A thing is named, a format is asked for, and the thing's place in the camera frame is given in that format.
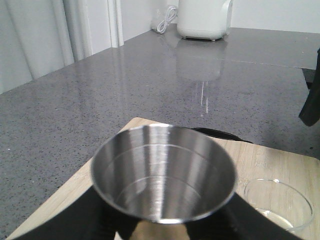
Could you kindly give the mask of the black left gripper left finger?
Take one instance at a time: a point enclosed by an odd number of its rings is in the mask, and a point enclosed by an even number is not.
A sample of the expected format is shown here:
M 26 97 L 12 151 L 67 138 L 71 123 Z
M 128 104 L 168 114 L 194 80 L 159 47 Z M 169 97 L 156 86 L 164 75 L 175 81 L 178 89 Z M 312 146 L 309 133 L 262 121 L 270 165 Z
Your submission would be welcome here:
M 52 219 L 15 240 L 113 240 L 116 233 L 128 240 L 137 226 L 135 218 L 112 209 L 90 187 Z

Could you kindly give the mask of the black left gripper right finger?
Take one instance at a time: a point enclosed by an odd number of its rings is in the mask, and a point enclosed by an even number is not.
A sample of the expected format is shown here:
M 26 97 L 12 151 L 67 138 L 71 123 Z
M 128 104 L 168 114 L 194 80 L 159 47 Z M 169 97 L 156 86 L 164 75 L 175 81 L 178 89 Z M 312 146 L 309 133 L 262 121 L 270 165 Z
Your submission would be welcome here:
M 212 215 L 185 224 L 191 240 L 299 240 L 276 225 L 238 194 Z

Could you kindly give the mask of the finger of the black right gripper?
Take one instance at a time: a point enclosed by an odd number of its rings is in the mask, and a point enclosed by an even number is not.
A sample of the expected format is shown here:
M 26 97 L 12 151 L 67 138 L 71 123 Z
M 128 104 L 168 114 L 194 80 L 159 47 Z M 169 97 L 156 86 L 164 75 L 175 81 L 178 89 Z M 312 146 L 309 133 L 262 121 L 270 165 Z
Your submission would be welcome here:
M 317 50 L 317 62 L 314 79 L 308 97 L 299 113 L 299 118 L 308 127 L 320 119 L 320 50 Z

